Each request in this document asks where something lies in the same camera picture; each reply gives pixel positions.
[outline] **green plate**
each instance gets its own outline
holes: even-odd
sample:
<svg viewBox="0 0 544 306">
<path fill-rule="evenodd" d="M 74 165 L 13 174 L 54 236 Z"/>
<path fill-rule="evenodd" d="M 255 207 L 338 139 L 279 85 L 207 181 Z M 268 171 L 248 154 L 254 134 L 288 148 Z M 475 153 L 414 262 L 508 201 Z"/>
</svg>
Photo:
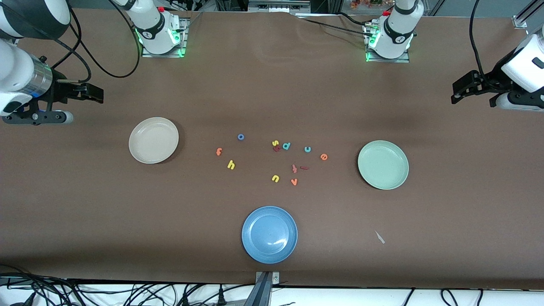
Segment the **green plate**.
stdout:
<svg viewBox="0 0 544 306">
<path fill-rule="evenodd" d="M 364 180 L 378 189 L 395 189 L 408 177 L 408 158 L 397 145 L 385 140 L 365 145 L 357 165 Z"/>
</svg>

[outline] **table surface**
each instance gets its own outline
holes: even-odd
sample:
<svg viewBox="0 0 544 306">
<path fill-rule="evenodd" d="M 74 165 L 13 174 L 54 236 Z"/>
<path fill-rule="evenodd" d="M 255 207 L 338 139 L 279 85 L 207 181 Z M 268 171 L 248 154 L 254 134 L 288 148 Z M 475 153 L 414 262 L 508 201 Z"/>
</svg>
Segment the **table surface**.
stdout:
<svg viewBox="0 0 544 306">
<path fill-rule="evenodd" d="M 131 69 L 134 41 L 117 12 L 76 13 L 95 57 Z M 487 71 L 524 37 L 509 19 L 474 24 Z M 283 13 L 204 13 L 183 59 L 143 58 L 124 79 L 91 65 L 103 105 L 56 105 L 75 116 L 66 126 L 0 125 L 0 261 L 70 278 L 247 283 L 276 270 L 292 285 L 541 289 L 544 116 L 492 109 L 491 95 L 451 105 L 452 83 L 476 67 L 468 19 L 423 18 L 417 33 L 410 64 L 366 63 L 356 34 Z M 20 46 L 51 63 L 64 54 L 51 41 Z M 58 69 L 85 74 L 74 56 Z M 155 165 L 128 151 L 149 117 L 180 131 Z M 275 139 L 290 149 L 274 152 Z M 377 139 L 409 159 L 395 190 L 357 170 Z M 310 170 L 294 175 L 292 164 Z M 299 229 L 277 265 L 252 260 L 240 239 L 264 205 Z"/>
</svg>

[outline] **plate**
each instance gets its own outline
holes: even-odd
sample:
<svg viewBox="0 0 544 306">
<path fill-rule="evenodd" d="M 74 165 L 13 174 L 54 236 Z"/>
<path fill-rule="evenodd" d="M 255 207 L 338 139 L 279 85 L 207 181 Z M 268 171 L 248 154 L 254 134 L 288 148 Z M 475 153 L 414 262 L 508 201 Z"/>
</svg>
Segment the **plate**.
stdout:
<svg viewBox="0 0 544 306">
<path fill-rule="evenodd" d="M 276 206 L 254 210 L 242 227 L 242 244 L 246 252 L 263 264 L 276 264 L 288 258 L 297 239 L 295 220 Z"/>
<path fill-rule="evenodd" d="M 137 161 L 160 163 L 174 153 L 180 135 L 172 121 L 153 117 L 140 122 L 131 133 L 128 148 Z"/>
<path fill-rule="evenodd" d="M 395 189 L 408 177 L 408 158 L 397 145 L 385 140 L 365 145 L 357 165 L 364 180 L 378 189 Z"/>
</svg>

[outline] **plate rim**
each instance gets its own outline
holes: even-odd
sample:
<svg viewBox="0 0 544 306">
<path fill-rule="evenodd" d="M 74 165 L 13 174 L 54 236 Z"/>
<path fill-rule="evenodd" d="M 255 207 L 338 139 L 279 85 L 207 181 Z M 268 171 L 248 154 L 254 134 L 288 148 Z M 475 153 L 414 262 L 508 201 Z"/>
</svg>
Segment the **plate rim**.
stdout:
<svg viewBox="0 0 544 306">
<path fill-rule="evenodd" d="M 159 119 L 159 120 L 162 120 L 162 121 L 165 121 L 166 123 L 168 123 L 169 125 L 173 126 L 174 127 L 174 131 L 176 131 L 176 145 L 174 146 L 174 150 L 168 154 L 168 156 L 162 160 L 159 160 L 159 161 L 156 161 L 156 162 L 147 162 L 147 161 L 143 161 L 139 158 L 137 158 L 135 155 L 134 155 L 134 152 L 132 151 L 132 148 L 131 148 L 131 142 L 133 141 L 133 139 L 136 137 L 136 134 L 138 133 L 139 130 L 141 130 L 141 128 L 147 123 L 147 121 L 151 121 L 153 119 Z M 164 118 L 164 117 L 150 117 L 150 118 L 147 118 L 145 120 L 143 120 L 142 122 L 138 123 L 133 129 L 132 129 L 132 132 L 131 132 L 131 135 L 128 137 L 128 151 L 130 151 L 132 157 L 134 157 L 135 160 L 141 162 L 141 163 L 144 163 L 144 164 L 156 164 L 156 163 L 160 163 L 160 162 L 164 162 L 165 160 L 167 160 L 170 156 L 172 156 L 172 154 L 174 154 L 174 152 L 176 151 L 177 149 L 177 146 L 179 145 L 180 143 L 180 133 L 177 129 L 177 126 L 169 119 L 167 118 Z"/>
<path fill-rule="evenodd" d="M 272 261 L 272 260 L 270 260 L 270 261 L 264 261 L 264 260 L 256 259 L 253 255 L 251 255 L 251 254 L 248 252 L 248 249 L 247 249 L 247 247 L 246 247 L 246 244 L 251 244 L 251 245 L 252 245 L 252 243 L 250 243 L 250 241 L 247 241 L 247 240 L 246 240 L 246 239 L 249 239 L 249 238 L 250 238 L 249 231 L 248 231 L 248 230 L 244 231 L 244 229 L 246 229 L 246 227 L 249 229 L 250 223 L 248 222 L 248 220 L 250 219 L 250 217 L 251 217 L 254 213 L 258 212 L 259 210 L 264 210 L 264 209 L 278 210 L 279 212 L 283 212 L 283 213 L 287 214 L 287 216 L 289 216 L 289 219 L 293 222 L 293 225 L 294 225 L 294 234 L 295 234 L 294 236 L 295 236 L 295 237 L 292 239 L 292 240 L 294 241 L 294 242 L 293 242 L 293 246 L 292 246 L 292 248 L 290 248 L 289 253 L 287 253 L 287 254 L 285 255 L 285 257 L 284 257 L 283 259 L 279 260 L 279 261 L 278 261 L 278 260 L 275 260 L 275 261 Z M 299 229 L 298 229 L 298 227 L 297 227 L 297 225 L 296 225 L 296 221 L 295 221 L 295 219 L 293 218 L 293 216 L 291 216 L 291 214 L 290 214 L 287 210 L 285 210 L 285 209 L 283 209 L 283 208 L 281 208 L 281 207 L 278 207 L 278 206 L 273 206 L 273 205 L 261 206 L 261 207 L 258 207 L 258 208 L 256 208 L 256 209 L 254 209 L 254 210 L 246 217 L 246 219 L 245 219 L 245 221 L 244 221 L 244 224 L 242 225 L 242 230 L 240 231 L 240 234 L 241 234 L 241 237 L 242 237 L 242 245 L 243 245 L 243 247 L 244 247 L 245 252 L 246 252 L 251 258 L 253 258 L 254 260 L 256 260 L 256 261 L 258 261 L 258 262 L 260 262 L 260 263 L 262 263 L 262 264 L 267 264 L 267 265 L 278 264 L 279 262 L 282 262 L 282 261 L 286 260 L 287 258 L 289 258 L 289 256 L 291 256 L 291 254 L 295 251 L 296 244 L 298 243 L 298 240 L 299 240 Z"/>
<path fill-rule="evenodd" d="M 398 148 L 400 150 L 400 152 L 403 154 L 403 160 L 406 161 L 406 175 L 404 176 L 404 178 L 402 179 L 402 181 L 400 183 L 398 183 L 397 185 L 394 185 L 394 187 L 388 187 L 388 188 L 382 188 L 382 187 L 378 187 L 376 186 L 375 184 L 371 183 L 370 181 L 367 180 L 367 178 L 363 175 L 363 171 L 361 171 L 361 166 L 359 165 L 359 159 L 361 158 L 361 154 L 363 153 L 364 149 L 367 148 L 368 146 L 370 145 L 375 145 L 376 143 L 386 143 L 388 145 L 392 145 L 392 146 L 395 146 L 396 148 Z M 373 140 L 369 143 L 367 143 L 366 145 L 364 145 L 361 150 L 359 151 L 359 155 L 357 156 L 357 168 L 359 169 L 359 174 L 361 174 L 361 176 L 363 177 L 363 179 L 369 184 L 371 185 L 372 187 L 374 188 L 377 188 L 377 189 L 381 189 L 381 190 L 393 190 L 393 189 L 396 189 L 400 186 L 402 186 L 402 184 L 404 184 L 404 182 L 406 182 L 406 180 L 408 179 L 408 174 L 410 173 L 410 163 L 408 161 L 408 157 L 406 156 L 406 153 L 404 153 L 404 151 L 396 144 L 390 142 L 390 141 L 387 141 L 387 140 L 381 140 L 381 139 L 378 139 L 378 140 Z"/>
</svg>

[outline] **white scrap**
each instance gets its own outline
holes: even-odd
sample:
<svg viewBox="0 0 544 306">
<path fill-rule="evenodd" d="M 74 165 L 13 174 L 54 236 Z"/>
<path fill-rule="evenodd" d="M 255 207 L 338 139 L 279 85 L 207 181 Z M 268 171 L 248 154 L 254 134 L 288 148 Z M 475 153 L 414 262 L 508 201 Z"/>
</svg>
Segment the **white scrap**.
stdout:
<svg viewBox="0 0 544 306">
<path fill-rule="evenodd" d="M 378 234 L 377 231 L 376 232 L 376 235 L 378 236 L 378 239 L 381 241 L 381 243 L 385 244 L 385 240 L 380 236 L 380 234 Z"/>
</svg>

